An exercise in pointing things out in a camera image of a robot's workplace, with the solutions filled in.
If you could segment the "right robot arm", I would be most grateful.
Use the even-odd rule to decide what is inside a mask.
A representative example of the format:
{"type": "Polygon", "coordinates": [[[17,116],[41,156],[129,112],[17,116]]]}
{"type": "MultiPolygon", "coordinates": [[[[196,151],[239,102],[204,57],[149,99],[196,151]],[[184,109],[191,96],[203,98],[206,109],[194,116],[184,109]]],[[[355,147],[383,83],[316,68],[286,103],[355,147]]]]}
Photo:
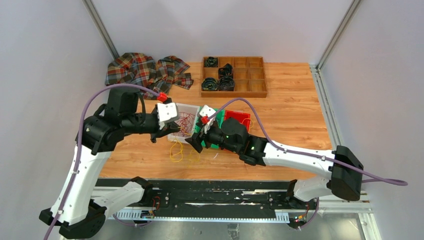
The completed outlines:
{"type": "Polygon", "coordinates": [[[289,167],[315,174],[313,178],[290,182],[285,200],[291,208],[297,209],[305,202],[330,194],[346,201],[360,199],[364,166],[346,146],[338,145],[335,150],[293,147],[249,134],[234,118],[221,125],[198,124],[200,131],[185,139],[198,153],[216,145],[237,154],[251,166],[289,167]]]}

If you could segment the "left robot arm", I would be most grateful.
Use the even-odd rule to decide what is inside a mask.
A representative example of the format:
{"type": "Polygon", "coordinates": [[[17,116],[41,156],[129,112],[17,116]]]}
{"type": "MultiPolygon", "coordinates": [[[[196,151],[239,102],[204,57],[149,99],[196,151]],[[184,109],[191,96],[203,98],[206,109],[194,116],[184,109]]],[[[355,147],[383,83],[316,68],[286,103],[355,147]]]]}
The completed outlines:
{"type": "Polygon", "coordinates": [[[68,240],[89,239],[96,235],[105,221],[121,209],[138,203],[142,207],[155,205],[153,186],[141,177],[104,196],[92,197],[92,192],[106,161],[117,144],[132,134],[149,134],[151,142],[179,131],[176,103],[165,93],[157,93],[157,104],[151,113],[137,112],[142,92],[149,89],[135,84],[114,84],[106,87],[107,103],[94,115],[80,116],[75,154],[61,193],[39,219],[50,229],[59,228],[68,240]]]}

